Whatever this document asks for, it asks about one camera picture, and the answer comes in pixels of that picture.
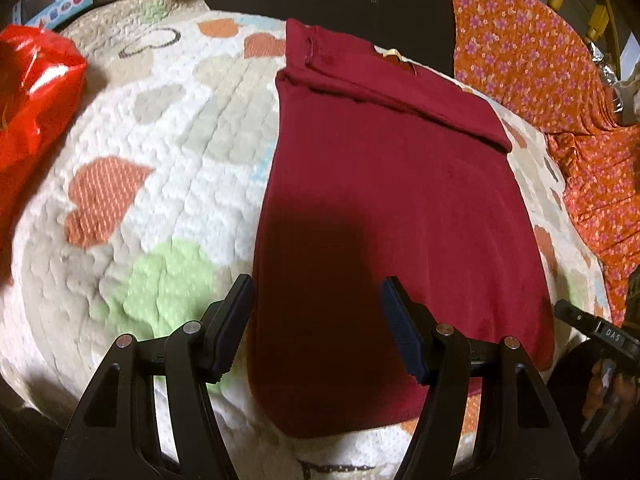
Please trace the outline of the dark red small shirt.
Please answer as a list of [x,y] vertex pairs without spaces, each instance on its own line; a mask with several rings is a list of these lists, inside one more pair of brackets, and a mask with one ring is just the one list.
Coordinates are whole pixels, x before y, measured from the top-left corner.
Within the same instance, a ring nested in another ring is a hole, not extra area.
[[547,281],[491,106],[366,40],[293,20],[285,35],[248,329],[268,418],[307,439],[419,415],[426,391],[383,313],[389,276],[437,321],[516,337],[548,368]]

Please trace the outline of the quilted heart pattern blanket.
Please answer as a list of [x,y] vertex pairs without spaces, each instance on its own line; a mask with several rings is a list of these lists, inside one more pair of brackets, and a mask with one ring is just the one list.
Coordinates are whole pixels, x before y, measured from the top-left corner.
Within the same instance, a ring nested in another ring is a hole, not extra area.
[[[81,110],[12,240],[1,374],[58,425],[115,337],[168,335],[251,267],[278,138],[285,24],[204,0],[119,0],[61,32],[88,63]],[[552,301],[611,321],[600,263],[563,202],[544,134],[488,96]],[[250,394],[244,341],[207,387],[241,479],[391,479],[415,422],[296,440]]]

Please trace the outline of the orange floral fabric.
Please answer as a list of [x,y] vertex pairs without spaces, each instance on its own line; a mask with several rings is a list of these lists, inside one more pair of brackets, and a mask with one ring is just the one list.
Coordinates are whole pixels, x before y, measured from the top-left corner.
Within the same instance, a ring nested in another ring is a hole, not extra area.
[[639,128],[621,126],[582,38],[539,0],[452,0],[454,76],[546,138],[564,202],[600,260],[614,323],[639,264]]

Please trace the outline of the black cushion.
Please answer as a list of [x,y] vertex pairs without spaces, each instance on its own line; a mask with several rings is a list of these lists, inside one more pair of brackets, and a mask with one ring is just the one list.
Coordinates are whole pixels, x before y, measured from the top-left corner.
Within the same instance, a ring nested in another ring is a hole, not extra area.
[[209,9],[295,18],[396,49],[451,77],[456,21],[452,0],[205,0]]

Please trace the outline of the red plastic bag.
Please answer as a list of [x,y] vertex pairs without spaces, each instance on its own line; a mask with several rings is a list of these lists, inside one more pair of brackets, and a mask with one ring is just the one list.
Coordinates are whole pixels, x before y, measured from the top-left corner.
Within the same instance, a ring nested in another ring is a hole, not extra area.
[[72,40],[47,29],[1,32],[1,245],[25,188],[78,110],[87,62]]

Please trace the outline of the blue shapes toy box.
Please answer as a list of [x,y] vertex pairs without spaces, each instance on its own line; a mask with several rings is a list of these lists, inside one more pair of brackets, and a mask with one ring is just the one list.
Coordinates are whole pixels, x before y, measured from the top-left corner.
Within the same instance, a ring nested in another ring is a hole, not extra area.
[[10,14],[10,23],[56,29],[93,6],[93,0],[20,0]]

